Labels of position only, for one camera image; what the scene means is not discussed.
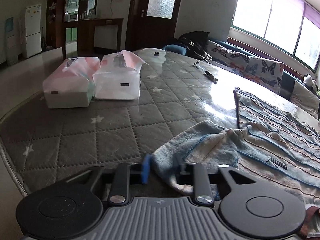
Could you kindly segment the white refrigerator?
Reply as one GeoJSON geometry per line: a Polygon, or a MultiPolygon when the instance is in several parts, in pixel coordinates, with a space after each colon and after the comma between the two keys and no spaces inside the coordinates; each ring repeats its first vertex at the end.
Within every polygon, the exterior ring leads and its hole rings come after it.
{"type": "Polygon", "coordinates": [[[27,7],[24,12],[23,53],[30,58],[41,52],[41,9],[40,4],[27,7]]]}

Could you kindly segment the butterfly pillow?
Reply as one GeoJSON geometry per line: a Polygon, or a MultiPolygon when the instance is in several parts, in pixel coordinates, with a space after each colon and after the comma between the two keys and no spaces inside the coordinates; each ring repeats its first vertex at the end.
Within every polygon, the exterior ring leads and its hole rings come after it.
{"type": "Polygon", "coordinates": [[[221,68],[239,76],[243,75],[248,66],[249,56],[227,49],[213,41],[208,41],[207,53],[221,68]]]}
{"type": "Polygon", "coordinates": [[[282,62],[250,56],[243,77],[279,95],[283,70],[282,62]]]}

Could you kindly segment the pink white storage bag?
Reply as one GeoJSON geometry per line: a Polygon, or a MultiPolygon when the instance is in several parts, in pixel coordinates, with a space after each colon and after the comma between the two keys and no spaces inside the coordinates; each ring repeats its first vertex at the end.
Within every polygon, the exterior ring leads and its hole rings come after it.
{"type": "Polygon", "coordinates": [[[94,98],[137,100],[140,97],[140,70],[145,61],[131,51],[104,55],[93,74],[94,98]]]}

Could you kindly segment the grey cushion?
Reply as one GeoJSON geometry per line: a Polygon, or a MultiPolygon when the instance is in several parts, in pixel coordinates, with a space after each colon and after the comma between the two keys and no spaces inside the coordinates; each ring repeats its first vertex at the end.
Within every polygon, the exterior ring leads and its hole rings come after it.
{"type": "Polygon", "coordinates": [[[295,81],[290,101],[318,120],[319,98],[298,81],[295,81]]]}

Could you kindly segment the black white pen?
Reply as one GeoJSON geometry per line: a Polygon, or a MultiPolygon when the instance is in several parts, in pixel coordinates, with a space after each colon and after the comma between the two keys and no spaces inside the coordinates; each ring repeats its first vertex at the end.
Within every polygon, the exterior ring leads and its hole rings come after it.
{"type": "Polygon", "coordinates": [[[206,76],[210,81],[212,81],[213,83],[217,83],[218,79],[212,73],[210,73],[208,70],[206,70],[204,67],[202,67],[200,65],[199,61],[193,63],[193,66],[196,69],[199,69],[202,72],[202,74],[204,76],[206,76]]]}

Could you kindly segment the left butterfly pillow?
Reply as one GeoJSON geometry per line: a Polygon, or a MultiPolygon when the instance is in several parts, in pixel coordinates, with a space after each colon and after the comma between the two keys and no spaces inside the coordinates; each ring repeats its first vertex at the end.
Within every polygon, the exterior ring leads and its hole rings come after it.
{"type": "Polygon", "coordinates": [[[243,75],[248,66],[249,56],[227,49],[213,41],[208,41],[207,53],[221,68],[239,76],[243,75]]]}

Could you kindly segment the green framed window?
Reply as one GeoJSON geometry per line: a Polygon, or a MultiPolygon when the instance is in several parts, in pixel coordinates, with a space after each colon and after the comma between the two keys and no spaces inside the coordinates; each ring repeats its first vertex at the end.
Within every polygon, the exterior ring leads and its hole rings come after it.
{"type": "Polygon", "coordinates": [[[237,0],[232,26],[317,69],[319,11],[304,0],[237,0]]]}

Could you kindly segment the right butterfly pillow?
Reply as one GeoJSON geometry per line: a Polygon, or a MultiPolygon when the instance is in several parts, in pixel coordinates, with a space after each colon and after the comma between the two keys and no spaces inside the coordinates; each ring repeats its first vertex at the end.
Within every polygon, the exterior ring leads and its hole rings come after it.
{"type": "Polygon", "coordinates": [[[283,70],[282,62],[250,56],[243,77],[279,95],[283,70]]]}

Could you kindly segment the dark wooden cabinet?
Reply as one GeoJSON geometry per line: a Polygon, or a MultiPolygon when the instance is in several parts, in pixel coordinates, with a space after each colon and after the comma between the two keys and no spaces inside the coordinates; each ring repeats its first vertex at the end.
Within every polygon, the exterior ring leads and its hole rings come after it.
{"type": "Polygon", "coordinates": [[[77,42],[80,56],[100,55],[120,51],[123,28],[122,18],[100,18],[97,16],[98,0],[47,0],[46,41],[49,47],[62,49],[66,59],[66,45],[77,42]],[[116,26],[116,48],[106,49],[95,46],[97,27],[116,26]]]}

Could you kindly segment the black bag on sofa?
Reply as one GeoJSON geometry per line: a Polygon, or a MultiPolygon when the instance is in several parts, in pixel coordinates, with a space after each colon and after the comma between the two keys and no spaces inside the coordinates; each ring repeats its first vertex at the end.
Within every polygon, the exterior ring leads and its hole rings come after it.
{"type": "Polygon", "coordinates": [[[178,45],[187,50],[187,56],[210,63],[213,58],[207,53],[209,34],[205,31],[185,33],[178,38],[178,45]]]}

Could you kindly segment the white plush toy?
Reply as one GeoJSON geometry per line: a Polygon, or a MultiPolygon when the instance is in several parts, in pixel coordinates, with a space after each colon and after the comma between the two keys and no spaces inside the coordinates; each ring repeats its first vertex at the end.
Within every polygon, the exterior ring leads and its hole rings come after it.
{"type": "Polygon", "coordinates": [[[318,91],[318,86],[316,80],[312,78],[310,74],[306,74],[303,77],[303,83],[308,87],[311,91],[314,91],[315,93],[318,91]]]}

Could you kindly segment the blue sofa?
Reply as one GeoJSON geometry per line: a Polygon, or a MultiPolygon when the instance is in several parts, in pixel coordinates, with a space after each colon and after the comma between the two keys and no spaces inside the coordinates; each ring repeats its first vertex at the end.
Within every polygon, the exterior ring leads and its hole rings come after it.
{"type": "MultiPolygon", "coordinates": [[[[246,51],[242,48],[239,48],[237,46],[234,46],[230,43],[226,43],[226,42],[221,42],[221,41],[216,41],[214,40],[213,42],[215,43],[218,43],[220,44],[221,46],[227,48],[227,49],[230,49],[230,50],[233,50],[233,51],[237,51],[237,52],[240,52],[240,53],[243,53],[247,56],[251,56],[251,57],[260,57],[259,55],[255,55],[249,51],[246,51]]],[[[175,52],[175,53],[178,53],[178,54],[181,54],[181,55],[186,55],[186,52],[187,50],[178,45],[178,42],[176,44],[170,44],[170,45],[167,45],[163,48],[164,50],[168,50],[168,51],[172,51],[172,52],[175,52]]],[[[294,85],[295,85],[295,81],[298,81],[300,82],[302,85],[304,85],[303,83],[303,78],[298,78],[296,77],[295,75],[291,74],[289,71],[289,68],[284,65],[284,70],[283,70],[283,77],[282,77],[282,81],[281,81],[281,89],[280,89],[280,96],[282,96],[283,98],[287,99],[290,101],[290,96],[293,92],[293,88],[294,88],[294,85]]]]}

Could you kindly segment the dark wooden door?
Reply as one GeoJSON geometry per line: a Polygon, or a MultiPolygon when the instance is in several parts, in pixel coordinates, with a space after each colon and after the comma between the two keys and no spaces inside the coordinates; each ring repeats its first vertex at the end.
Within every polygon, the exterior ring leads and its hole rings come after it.
{"type": "Polygon", "coordinates": [[[125,49],[163,48],[173,38],[181,0],[131,0],[125,49]]]}

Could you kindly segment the blue striped sweater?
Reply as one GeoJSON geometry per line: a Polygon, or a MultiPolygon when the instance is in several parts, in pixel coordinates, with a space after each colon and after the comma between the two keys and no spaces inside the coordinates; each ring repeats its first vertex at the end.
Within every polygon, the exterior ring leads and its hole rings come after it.
{"type": "Polygon", "coordinates": [[[298,197],[307,219],[304,239],[319,239],[319,133],[291,113],[255,95],[234,89],[237,127],[219,119],[186,129],[152,154],[153,168],[176,191],[190,195],[191,186],[174,178],[174,159],[200,163],[217,171],[226,164],[298,197]]]}

